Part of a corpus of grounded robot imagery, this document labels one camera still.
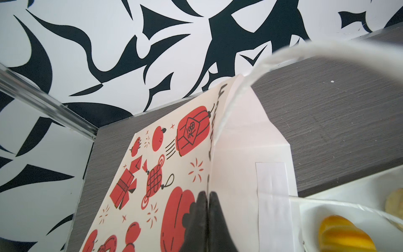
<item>black and white wallpaper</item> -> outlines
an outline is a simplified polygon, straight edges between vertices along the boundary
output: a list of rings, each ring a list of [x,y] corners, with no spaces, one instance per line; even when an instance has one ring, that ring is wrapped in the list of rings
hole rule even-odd
[[[0,0],[0,62],[96,126],[207,90],[305,40],[400,21],[402,0]]]
[[[92,141],[0,92],[0,251],[61,251]]]

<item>yellow fruit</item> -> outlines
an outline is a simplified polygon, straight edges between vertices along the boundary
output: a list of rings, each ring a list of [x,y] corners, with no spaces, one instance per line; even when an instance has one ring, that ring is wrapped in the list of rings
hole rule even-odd
[[[319,228],[321,252],[375,252],[371,237],[338,215],[325,218]]]

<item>gift bag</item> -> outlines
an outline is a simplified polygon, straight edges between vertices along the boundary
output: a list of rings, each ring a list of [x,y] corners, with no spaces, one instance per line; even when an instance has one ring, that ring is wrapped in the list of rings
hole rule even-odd
[[[243,78],[134,135],[81,251],[302,251],[298,206],[270,196],[297,195],[290,145],[251,88],[214,144]]]

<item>gray tabletop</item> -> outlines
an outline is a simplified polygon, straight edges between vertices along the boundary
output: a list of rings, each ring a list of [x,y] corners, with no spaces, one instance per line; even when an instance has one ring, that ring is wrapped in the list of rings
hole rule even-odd
[[[367,39],[403,44],[403,28]],[[252,88],[291,144],[300,196],[403,164],[403,85],[396,81],[350,63],[311,58],[266,74]],[[185,102],[99,130],[68,251],[80,249],[134,133]]]

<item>white plate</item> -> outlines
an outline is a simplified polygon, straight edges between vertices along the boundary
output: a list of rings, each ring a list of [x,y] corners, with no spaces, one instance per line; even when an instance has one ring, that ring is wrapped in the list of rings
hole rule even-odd
[[[307,198],[339,200],[384,210],[387,196],[403,187],[403,165],[314,194]],[[340,215],[366,232],[378,251],[401,252],[403,232],[381,216],[345,206],[300,204],[302,235],[306,252],[319,252],[318,230],[329,215]]]

